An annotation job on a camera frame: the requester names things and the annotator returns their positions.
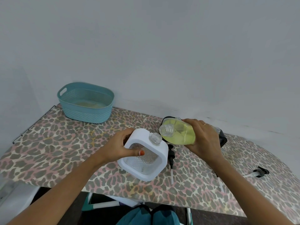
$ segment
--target threaded bottle neck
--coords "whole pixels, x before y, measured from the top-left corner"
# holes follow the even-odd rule
[[[175,133],[174,125],[172,125],[172,124],[161,125],[159,128],[159,133],[162,136],[168,136],[168,137],[173,136]]]

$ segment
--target left hand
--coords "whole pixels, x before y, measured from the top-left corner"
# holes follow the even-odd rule
[[[134,130],[134,128],[128,128],[115,133],[115,135],[112,136],[106,143],[106,145],[101,147],[92,156],[95,157],[99,164],[105,164],[114,162],[124,157],[144,155],[145,152],[140,148],[124,148],[125,142],[128,140]]]

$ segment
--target teal basket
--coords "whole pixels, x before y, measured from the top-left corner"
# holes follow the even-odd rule
[[[105,87],[75,82],[63,86],[57,97],[67,117],[77,121],[102,123],[110,117],[115,95]]]

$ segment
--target ironing board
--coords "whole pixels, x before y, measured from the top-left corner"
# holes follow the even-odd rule
[[[71,170],[103,146],[115,132],[127,127],[157,132],[162,119],[113,108],[102,124],[67,118],[60,105],[27,130],[0,159],[0,172],[14,181],[53,187]],[[249,174],[257,166],[270,174],[248,177],[268,200],[293,223],[300,223],[300,181],[278,158],[245,138],[227,134],[224,157],[240,172]],[[174,184],[170,167],[152,181],[140,181],[111,162],[96,171],[83,191],[245,216],[232,193],[220,191],[210,167],[184,146],[174,148]]]

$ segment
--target white container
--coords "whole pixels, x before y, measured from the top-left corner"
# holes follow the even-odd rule
[[[133,131],[125,148],[141,148],[145,155],[125,157],[118,160],[119,166],[142,181],[153,180],[166,167],[168,161],[168,145],[162,141],[161,135],[146,129]]]

